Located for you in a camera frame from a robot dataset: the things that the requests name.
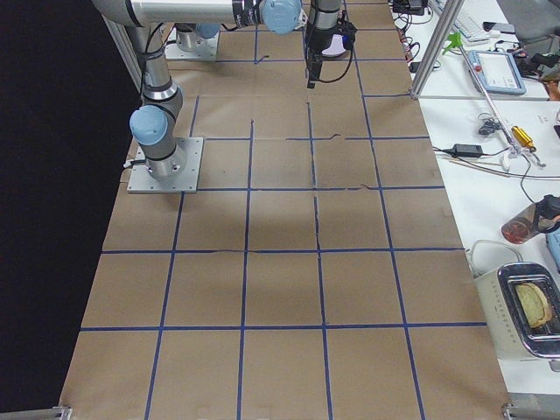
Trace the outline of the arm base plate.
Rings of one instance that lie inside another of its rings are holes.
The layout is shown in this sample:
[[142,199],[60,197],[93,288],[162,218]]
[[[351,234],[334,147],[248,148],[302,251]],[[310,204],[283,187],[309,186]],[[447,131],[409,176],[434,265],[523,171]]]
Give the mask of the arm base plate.
[[175,137],[176,149],[166,160],[154,161],[145,157],[137,146],[136,160],[130,169],[129,193],[196,193],[203,155],[202,137]]
[[165,44],[165,57],[170,61],[215,61],[219,33],[212,38],[201,38],[196,32],[173,29]]

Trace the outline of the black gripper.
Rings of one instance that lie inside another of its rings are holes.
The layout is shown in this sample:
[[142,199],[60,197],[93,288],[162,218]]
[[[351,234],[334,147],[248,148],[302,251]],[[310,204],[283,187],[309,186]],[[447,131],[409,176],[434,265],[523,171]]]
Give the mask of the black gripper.
[[325,41],[312,41],[306,44],[305,61],[308,73],[308,89],[313,89],[313,83],[318,82],[320,79],[323,65],[323,51],[325,49]]

